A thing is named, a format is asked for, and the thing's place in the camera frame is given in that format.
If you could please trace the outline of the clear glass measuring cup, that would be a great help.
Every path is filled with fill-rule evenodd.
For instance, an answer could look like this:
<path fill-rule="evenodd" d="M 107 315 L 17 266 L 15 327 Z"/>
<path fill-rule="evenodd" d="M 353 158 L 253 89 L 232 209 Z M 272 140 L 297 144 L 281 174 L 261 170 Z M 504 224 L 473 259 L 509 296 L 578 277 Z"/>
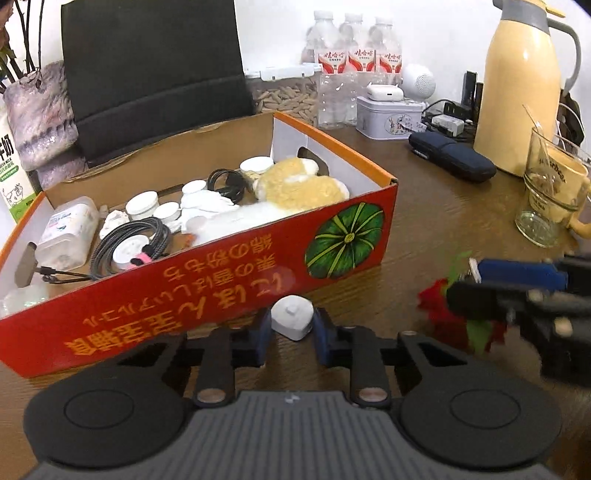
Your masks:
<path fill-rule="evenodd" d="M 590 238 L 580 220 L 590 204 L 590 155 L 559 135 L 534 128 L 524 172 L 525 198 L 515 216 L 517 229 L 539 247 L 554 246 L 565 230 Z"/>

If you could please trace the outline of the clear container of pellets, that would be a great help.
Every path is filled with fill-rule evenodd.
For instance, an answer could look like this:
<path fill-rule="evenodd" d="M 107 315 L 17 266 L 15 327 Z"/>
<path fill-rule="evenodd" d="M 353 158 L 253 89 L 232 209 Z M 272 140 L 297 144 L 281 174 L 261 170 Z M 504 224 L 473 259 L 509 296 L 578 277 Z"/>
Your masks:
<path fill-rule="evenodd" d="M 283 112 L 318 125 L 318 78 L 321 66 L 304 63 L 290 68 L 245 70 L 256 113 Z"/>

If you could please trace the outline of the green white milk carton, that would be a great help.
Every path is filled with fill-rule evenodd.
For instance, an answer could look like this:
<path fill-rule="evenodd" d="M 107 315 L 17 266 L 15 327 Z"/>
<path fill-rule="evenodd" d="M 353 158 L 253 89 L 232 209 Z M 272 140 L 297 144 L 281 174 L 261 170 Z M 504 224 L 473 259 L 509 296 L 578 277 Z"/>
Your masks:
<path fill-rule="evenodd" d="M 7 206 L 11 217 L 19 222 L 35 200 L 37 193 L 21 164 L 8 124 L 7 113 L 4 110 L 1 111 L 0 155 L 1 199 Z"/>

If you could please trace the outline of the cream yellow thermos jug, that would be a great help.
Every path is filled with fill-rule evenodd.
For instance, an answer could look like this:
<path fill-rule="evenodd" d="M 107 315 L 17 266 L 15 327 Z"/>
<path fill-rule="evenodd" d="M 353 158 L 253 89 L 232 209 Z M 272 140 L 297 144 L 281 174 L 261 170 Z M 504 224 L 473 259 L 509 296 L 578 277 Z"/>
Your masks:
<path fill-rule="evenodd" d="M 544 1 L 496 1 L 501 20 L 491 40 L 474 149 L 499 169 L 521 177 L 528 158 L 532 121 L 549 134 L 559 102 L 578 79 L 581 45 L 577 33 L 559 20 L 564 14 Z M 561 79 L 550 31 L 569 35 L 575 45 L 572 75 Z"/>

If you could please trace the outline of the white earbuds case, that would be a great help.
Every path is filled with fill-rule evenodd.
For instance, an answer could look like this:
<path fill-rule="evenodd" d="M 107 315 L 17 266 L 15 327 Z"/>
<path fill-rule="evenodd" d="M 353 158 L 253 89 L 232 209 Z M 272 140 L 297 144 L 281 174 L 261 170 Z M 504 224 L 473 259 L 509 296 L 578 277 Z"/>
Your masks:
<path fill-rule="evenodd" d="M 404 91 L 396 85 L 370 84 L 367 95 L 370 100 L 377 102 L 401 102 L 405 99 Z"/>

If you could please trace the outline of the white round speaker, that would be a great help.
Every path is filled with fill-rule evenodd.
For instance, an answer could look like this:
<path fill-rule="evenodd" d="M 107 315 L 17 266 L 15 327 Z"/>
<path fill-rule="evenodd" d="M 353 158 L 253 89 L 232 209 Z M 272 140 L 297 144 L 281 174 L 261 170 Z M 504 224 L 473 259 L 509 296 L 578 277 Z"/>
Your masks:
<path fill-rule="evenodd" d="M 417 101 L 428 100 L 436 91 L 433 72 L 422 63 L 407 63 L 403 67 L 402 90 L 407 98 Z"/>

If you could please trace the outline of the white metal tin box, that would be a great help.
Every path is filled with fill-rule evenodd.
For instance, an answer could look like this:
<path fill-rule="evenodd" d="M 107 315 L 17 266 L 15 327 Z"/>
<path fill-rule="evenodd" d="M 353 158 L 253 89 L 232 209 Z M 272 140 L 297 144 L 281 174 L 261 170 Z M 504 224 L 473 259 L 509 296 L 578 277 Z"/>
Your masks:
<path fill-rule="evenodd" d="M 407 140 L 411 134 L 426 130 L 423 111 L 426 105 L 409 99 L 375 101 L 356 98 L 356 130 L 376 141 Z"/>

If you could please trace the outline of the white heart shaped charger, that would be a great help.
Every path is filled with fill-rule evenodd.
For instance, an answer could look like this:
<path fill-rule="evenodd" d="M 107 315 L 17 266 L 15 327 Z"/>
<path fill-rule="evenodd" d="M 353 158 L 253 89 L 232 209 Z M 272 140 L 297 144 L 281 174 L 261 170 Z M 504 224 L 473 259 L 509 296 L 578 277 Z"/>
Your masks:
<path fill-rule="evenodd" d="M 301 341 L 311 332 L 314 312 L 314 305 L 307 298 L 288 295 L 271 307 L 271 327 L 291 341 Z"/>

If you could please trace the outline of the yellow white plush toy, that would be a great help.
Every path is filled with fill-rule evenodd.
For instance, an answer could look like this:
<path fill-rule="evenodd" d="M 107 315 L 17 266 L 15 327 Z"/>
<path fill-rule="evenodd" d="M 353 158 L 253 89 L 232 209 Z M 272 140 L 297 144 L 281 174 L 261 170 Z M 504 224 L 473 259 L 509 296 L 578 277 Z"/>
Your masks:
<path fill-rule="evenodd" d="M 260 201 L 290 212 L 304 212 L 349 200 L 348 187 L 321 175 L 317 162 L 293 157 L 273 164 L 253 182 Z"/>

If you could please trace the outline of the clear plastic wipes container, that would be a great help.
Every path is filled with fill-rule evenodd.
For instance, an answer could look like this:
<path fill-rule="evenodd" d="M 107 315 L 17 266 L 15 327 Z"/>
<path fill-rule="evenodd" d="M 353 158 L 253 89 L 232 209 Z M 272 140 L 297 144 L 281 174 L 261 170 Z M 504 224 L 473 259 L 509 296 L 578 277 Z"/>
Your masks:
<path fill-rule="evenodd" d="M 95 203 L 87 196 L 60 205 L 49 218 L 37 244 L 37 264 L 62 271 L 84 265 L 98 220 Z"/>

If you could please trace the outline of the dark blue glasses case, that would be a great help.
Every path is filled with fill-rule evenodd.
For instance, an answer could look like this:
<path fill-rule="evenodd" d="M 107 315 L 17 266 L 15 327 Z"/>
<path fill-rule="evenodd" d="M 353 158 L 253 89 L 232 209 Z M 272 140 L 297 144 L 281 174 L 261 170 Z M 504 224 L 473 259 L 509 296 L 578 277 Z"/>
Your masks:
<path fill-rule="evenodd" d="M 415 132 L 408 141 L 416 155 L 460 180 L 480 184 L 497 173 L 496 166 L 488 158 L 441 133 Z"/>

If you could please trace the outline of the translucent plastic bag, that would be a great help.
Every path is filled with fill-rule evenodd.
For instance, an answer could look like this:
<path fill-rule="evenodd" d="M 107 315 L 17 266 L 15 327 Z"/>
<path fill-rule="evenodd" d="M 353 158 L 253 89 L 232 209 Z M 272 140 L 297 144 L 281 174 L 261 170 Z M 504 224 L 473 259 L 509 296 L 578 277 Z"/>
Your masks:
<path fill-rule="evenodd" d="M 49 298 L 49 288 L 45 283 L 14 289 L 1 299 L 1 318 L 7 318 L 31 308 Z"/>

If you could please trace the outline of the water bottle left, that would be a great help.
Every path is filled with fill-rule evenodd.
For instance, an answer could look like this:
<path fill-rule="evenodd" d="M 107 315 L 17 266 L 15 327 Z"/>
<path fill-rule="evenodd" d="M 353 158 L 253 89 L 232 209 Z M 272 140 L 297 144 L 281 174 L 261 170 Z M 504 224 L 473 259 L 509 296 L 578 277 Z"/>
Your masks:
<path fill-rule="evenodd" d="M 334 129 L 346 123 L 344 70 L 346 48 L 334 16 L 315 11 L 315 23 L 305 34 L 301 62 L 321 67 L 318 78 L 318 126 Z"/>

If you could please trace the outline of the white round jar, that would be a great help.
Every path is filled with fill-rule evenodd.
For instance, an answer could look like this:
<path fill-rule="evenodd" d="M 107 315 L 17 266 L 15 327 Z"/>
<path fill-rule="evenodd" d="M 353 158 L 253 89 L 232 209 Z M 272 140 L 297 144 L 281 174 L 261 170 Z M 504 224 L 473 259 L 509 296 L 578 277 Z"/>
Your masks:
<path fill-rule="evenodd" d="M 125 212 L 130 220 L 141 220 L 151 217 L 159 206 L 159 198 L 156 191 L 144 191 L 132 197 L 125 204 Z"/>

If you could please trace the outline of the red artificial rose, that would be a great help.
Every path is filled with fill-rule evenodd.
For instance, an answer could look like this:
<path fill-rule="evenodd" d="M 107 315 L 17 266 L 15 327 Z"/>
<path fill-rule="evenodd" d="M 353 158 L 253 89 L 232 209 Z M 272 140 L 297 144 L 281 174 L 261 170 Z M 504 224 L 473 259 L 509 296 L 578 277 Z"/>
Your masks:
<path fill-rule="evenodd" d="M 465 263 L 470 266 L 476 263 L 471 254 L 471 251 L 458 254 L 448 275 L 418 294 L 418 308 L 427 313 L 433 338 L 457 350 L 482 356 L 490 353 L 494 344 L 505 344 L 507 325 L 497 321 L 467 320 L 453 313 L 446 299 L 448 288 L 463 275 L 461 267 Z"/>

